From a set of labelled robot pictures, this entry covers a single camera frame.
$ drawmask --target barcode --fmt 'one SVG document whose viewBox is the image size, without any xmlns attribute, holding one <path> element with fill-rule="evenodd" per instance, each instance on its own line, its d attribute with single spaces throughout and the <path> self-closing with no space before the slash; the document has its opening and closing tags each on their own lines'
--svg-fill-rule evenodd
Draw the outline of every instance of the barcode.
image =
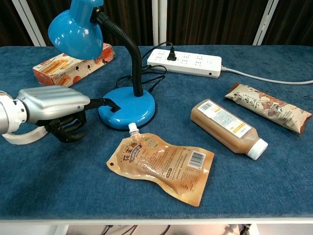
<svg viewBox="0 0 313 235">
<path fill-rule="evenodd" d="M 203 110 L 207 110 L 208 108 L 210 108 L 212 106 L 212 104 L 210 103 L 205 103 L 203 104 L 200 108 L 202 108 Z"/>
<path fill-rule="evenodd" d="M 201 170 L 204 159 L 205 159 L 204 153 L 199 153 L 199 152 L 193 151 L 191 158 L 189 160 L 188 166 L 195 168 L 195 169 L 198 169 L 198 170 Z"/>
</svg>

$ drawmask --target orange box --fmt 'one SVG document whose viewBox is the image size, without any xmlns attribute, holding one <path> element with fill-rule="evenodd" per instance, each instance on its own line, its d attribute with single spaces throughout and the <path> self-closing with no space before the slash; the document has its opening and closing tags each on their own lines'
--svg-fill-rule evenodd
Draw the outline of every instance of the orange box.
<svg viewBox="0 0 313 235">
<path fill-rule="evenodd" d="M 110 44 L 103 43 L 101 55 L 94 60 L 79 60 L 64 53 L 33 67 L 35 77 L 44 86 L 71 86 L 88 74 L 113 60 L 115 52 Z"/>
</svg>

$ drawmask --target white power strip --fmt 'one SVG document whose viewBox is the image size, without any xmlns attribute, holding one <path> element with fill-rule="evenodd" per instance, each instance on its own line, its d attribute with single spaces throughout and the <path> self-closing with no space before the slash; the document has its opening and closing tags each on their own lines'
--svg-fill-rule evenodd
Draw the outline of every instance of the white power strip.
<svg viewBox="0 0 313 235">
<path fill-rule="evenodd" d="M 176 60 L 167 60 L 169 50 L 154 49 L 147 65 L 163 65 L 169 72 L 217 78 L 221 73 L 222 58 L 219 56 L 175 51 Z"/>
</svg>

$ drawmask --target blue table surface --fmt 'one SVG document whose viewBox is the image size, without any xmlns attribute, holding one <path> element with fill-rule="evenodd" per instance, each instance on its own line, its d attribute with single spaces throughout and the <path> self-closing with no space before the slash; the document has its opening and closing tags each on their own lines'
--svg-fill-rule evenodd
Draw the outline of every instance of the blue table surface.
<svg viewBox="0 0 313 235">
<path fill-rule="evenodd" d="M 140 50 L 143 54 L 150 48 Z M 124 47 L 114 50 L 112 62 L 72 88 L 99 98 L 119 77 L 130 74 L 128 52 Z M 313 78 L 313 47 L 177 46 L 176 50 L 217 55 L 228 68 L 270 79 Z M 1 47 L 0 90 L 16 97 L 20 89 L 40 86 L 32 67 L 59 53 L 54 47 Z M 313 84 L 279 85 L 231 73 L 219 78 L 167 73 L 153 91 L 157 114 L 140 131 L 215 153 L 198 208 L 171 197 L 155 183 L 111 172 L 106 161 L 129 134 L 104 126 L 97 110 L 89 110 L 83 127 L 87 135 L 76 143 L 60 143 L 52 134 L 28 145 L 11 145 L 0 138 L 0 219 L 313 217 L 313 120 L 301 136 L 287 130 L 225 99 L 235 82 L 313 111 Z M 268 142 L 257 161 L 232 153 L 190 120 L 191 109 L 207 98 L 254 126 Z"/>
</svg>

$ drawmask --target blue desk lamp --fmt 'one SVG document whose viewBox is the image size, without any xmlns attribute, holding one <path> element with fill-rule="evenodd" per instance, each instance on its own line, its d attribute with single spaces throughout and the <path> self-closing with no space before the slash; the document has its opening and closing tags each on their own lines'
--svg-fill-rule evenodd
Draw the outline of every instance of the blue desk lamp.
<svg viewBox="0 0 313 235">
<path fill-rule="evenodd" d="M 149 122 L 156 111 L 152 95 L 141 86 L 141 53 L 134 40 L 104 13 L 103 0 L 72 0 L 70 9 L 58 15 L 50 24 L 48 35 L 57 49 L 65 54 L 90 60 L 102 52 L 101 31 L 111 33 L 129 51 L 132 58 L 133 88 L 112 90 L 104 98 L 113 100 L 121 109 L 99 108 L 102 121 L 111 128 L 128 130 L 129 123 L 138 127 Z"/>
</svg>

